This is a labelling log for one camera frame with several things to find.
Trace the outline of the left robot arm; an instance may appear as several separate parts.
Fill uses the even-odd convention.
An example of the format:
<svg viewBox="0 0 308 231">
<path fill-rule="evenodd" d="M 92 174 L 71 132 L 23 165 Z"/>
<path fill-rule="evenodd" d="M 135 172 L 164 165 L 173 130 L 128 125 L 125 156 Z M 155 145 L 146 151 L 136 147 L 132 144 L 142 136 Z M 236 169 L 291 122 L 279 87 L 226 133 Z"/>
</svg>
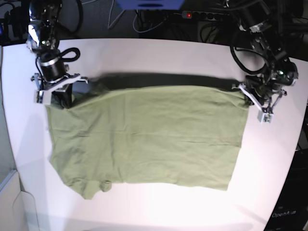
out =
<svg viewBox="0 0 308 231">
<path fill-rule="evenodd" d="M 239 31 L 232 37 L 230 51 L 234 61 L 246 73 L 242 91 L 249 104 L 271 114 L 278 103 L 272 100 L 273 95 L 279 100 L 287 95 L 283 87 L 292 86 L 298 80 L 297 66 L 282 46 L 264 1 L 228 0 L 225 9 L 231 12 L 239 26 Z M 255 71 L 248 69 L 237 57 L 238 51 L 259 56 L 264 65 Z"/>
</svg>

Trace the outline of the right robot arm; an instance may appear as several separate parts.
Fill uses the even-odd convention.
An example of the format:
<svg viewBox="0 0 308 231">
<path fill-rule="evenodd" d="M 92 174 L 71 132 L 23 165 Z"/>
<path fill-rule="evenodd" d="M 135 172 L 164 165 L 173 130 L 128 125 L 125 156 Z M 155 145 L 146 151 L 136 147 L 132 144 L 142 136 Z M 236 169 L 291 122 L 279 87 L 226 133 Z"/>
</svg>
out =
<svg viewBox="0 0 308 231">
<path fill-rule="evenodd" d="M 58 49 L 60 39 L 58 17 L 62 8 L 60 0 L 32 0 L 29 4 L 27 47 L 35 54 L 37 72 L 31 77 L 35 82 L 35 102 L 50 105 L 52 101 L 62 108 L 72 105 L 73 84 L 87 82 L 80 74 L 68 73 L 68 63 L 80 58 L 78 48 Z"/>
</svg>

